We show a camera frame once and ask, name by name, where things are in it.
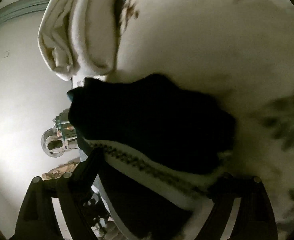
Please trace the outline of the black patterned-waistband underwear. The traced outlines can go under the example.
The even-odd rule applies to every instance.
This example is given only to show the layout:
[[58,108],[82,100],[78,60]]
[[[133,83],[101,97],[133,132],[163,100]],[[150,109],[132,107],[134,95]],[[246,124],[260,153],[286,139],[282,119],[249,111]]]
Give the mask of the black patterned-waistband underwear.
[[104,201],[130,239],[174,239],[236,145],[237,120],[211,94],[152,74],[86,78],[68,92],[69,122],[93,156]]

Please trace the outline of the folded cream towel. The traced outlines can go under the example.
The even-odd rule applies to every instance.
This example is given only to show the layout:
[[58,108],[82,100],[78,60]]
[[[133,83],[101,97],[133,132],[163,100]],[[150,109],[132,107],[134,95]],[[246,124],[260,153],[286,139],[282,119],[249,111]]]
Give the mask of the folded cream towel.
[[73,1],[68,39],[74,76],[107,75],[113,70],[117,51],[114,1]]

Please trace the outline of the floral cream bed blanket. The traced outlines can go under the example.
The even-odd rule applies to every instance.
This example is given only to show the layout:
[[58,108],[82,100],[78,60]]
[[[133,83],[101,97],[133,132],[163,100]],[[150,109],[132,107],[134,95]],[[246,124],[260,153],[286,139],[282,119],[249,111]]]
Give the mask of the floral cream bed blanket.
[[238,119],[236,171],[262,178],[294,229],[294,6],[289,0],[124,0],[109,81],[151,73],[220,97]]

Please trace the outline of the folded white cloth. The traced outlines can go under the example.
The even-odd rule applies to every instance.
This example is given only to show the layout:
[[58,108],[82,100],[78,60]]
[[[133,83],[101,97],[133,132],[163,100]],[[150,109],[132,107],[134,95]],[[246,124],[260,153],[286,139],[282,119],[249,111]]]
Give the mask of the folded white cloth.
[[73,57],[68,38],[69,17],[75,0],[50,0],[38,31],[38,47],[48,69],[68,81]]

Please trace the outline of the striped curtain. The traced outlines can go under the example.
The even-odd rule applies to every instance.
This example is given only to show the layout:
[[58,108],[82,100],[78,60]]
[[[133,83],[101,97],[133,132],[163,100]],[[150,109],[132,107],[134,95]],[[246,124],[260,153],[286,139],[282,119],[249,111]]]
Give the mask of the striped curtain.
[[45,11],[50,0],[19,0],[0,9],[0,25],[26,14]]

